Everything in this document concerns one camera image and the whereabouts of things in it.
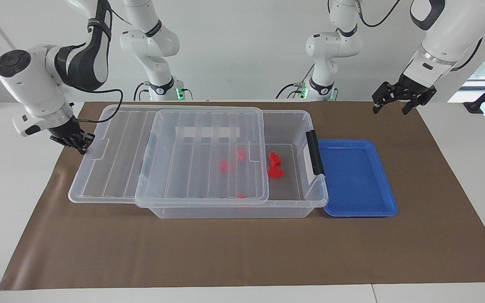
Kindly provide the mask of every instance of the blue tray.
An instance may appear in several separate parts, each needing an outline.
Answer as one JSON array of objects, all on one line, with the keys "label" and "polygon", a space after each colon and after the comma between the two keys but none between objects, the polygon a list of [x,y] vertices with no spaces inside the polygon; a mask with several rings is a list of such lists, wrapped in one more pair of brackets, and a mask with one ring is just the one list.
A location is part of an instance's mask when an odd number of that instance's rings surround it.
[{"label": "blue tray", "polygon": [[391,217],[398,207],[372,142],[319,140],[333,217]]}]

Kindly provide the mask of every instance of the red object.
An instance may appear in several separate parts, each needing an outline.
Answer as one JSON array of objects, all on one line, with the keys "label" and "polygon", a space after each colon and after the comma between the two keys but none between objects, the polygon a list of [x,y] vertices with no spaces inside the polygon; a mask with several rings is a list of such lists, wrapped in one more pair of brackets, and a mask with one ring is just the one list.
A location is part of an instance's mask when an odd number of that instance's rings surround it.
[{"label": "red object", "polygon": [[282,159],[280,159],[280,156],[277,153],[270,153],[269,161],[271,161],[271,165],[275,167],[279,167],[282,164]]},{"label": "red object", "polygon": [[244,150],[244,147],[237,148],[237,158],[241,162],[246,161],[246,150]]},{"label": "red object", "polygon": [[271,166],[267,174],[269,178],[281,178],[283,177],[283,170],[280,167]]},{"label": "red object", "polygon": [[221,173],[227,173],[229,171],[229,162],[228,161],[220,161],[218,165],[218,170]]}]

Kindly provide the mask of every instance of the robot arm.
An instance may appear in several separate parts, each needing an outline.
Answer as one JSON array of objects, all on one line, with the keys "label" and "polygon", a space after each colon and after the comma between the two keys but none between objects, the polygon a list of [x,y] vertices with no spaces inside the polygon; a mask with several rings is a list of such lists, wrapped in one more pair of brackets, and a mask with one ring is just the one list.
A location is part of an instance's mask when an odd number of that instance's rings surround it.
[{"label": "robot arm", "polygon": [[333,58],[355,56],[362,50],[362,37],[357,34],[357,9],[354,0],[333,0],[330,4],[330,22],[334,32],[318,33],[306,41],[306,53],[314,59],[315,67],[305,87],[307,98],[329,99],[338,66]]},{"label": "robot arm", "polygon": [[84,154],[94,136],[76,121],[62,84],[96,90],[108,77],[112,10],[107,0],[67,0],[88,18],[88,40],[80,46],[39,45],[0,57],[0,81],[26,109],[13,119],[22,136],[48,129],[52,140]]},{"label": "robot arm", "polygon": [[179,39],[162,24],[151,0],[123,0],[129,22],[137,29],[123,32],[121,48],[131,54],[145,69],[152,100],[180,99],[178,88],[183,83],[170,71],[162,57],[179,52]]},{"label": "robot arm", "polygon": [[409,100],[404,114],[426,105],[437,92],[433,84],[485,35],[485,0],[413,0],[410,16],[426,37],[398,82],[384,82],[372,95],[376,114],[396,100]]}]

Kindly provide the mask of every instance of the white table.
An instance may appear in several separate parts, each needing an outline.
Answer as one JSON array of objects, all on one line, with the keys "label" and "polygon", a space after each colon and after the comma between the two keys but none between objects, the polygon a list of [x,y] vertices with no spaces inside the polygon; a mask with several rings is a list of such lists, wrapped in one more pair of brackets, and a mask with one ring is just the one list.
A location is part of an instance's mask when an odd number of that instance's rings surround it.
[{"label": "white table", "polygon": [[[461,104],[429,104],[419,111],[485,225],[484,117],[468,114]],[[11,118],[22,112],[20,104],[0,104],[0,279],[62,149],[48,133],[21,138]],[[0,302],[17,301],[480,302],[485,283],[0,292]]]}]

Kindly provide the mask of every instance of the brown mat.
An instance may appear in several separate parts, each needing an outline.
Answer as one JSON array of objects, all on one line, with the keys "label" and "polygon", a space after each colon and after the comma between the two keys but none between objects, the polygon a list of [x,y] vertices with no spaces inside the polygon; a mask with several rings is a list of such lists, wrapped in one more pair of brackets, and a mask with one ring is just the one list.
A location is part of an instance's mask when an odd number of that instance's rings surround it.
[{"label": "brown mat", "polygon": [[[96,118],[106,105],[87,103],[80,116]],[[371,140],[398,215],[338,219],[317,209],[305,219],[161,220],[134,205],[75,205],[67,192],[81,157],[65,149],[0,290],[485,282],[485,228],[418,112],[403,116],[393,104],[374,115],[366,102],[252,105],[304,109],[319,138]]]}]

